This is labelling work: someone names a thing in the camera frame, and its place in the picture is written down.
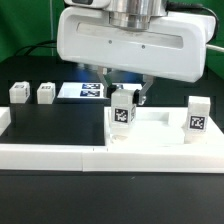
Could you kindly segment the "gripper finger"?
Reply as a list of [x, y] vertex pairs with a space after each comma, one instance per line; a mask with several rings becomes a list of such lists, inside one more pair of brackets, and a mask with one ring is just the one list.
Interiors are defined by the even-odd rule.
[[110, 98], [113, 90], [113, 84], [109, 77], [108, 69], [99, 66], [97, 69], [97, 75], [104, 86], [104, 96]]
[[144, 82], [144, 85], [142, 86], [141, 90], [139, 91], [139, 99], [138, 104], [143, 105], [147, 99], [146, 93], [149, 90], [149, 88], [154, 83], [154, 77], [151, 75], [144, 75], [142, 78], [142, 81]]

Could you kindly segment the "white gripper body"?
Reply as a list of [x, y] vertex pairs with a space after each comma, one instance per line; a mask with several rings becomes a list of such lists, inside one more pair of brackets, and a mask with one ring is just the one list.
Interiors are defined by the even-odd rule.
[[195, 82], [214, 29], [212, 16], [170, 12], [147, 30], [127, 30], [110, 25], [103, 10], [69, 7], [59, 19], [57, 51], [65, 61]]

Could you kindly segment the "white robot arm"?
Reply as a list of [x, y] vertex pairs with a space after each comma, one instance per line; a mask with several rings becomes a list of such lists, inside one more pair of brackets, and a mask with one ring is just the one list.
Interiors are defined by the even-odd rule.
[[61, 59], [98, 67], [111, 104], [142, 105], [155, 77], [195, 82], [218, 19], [201, 4], [171, 0], [64, 0]]

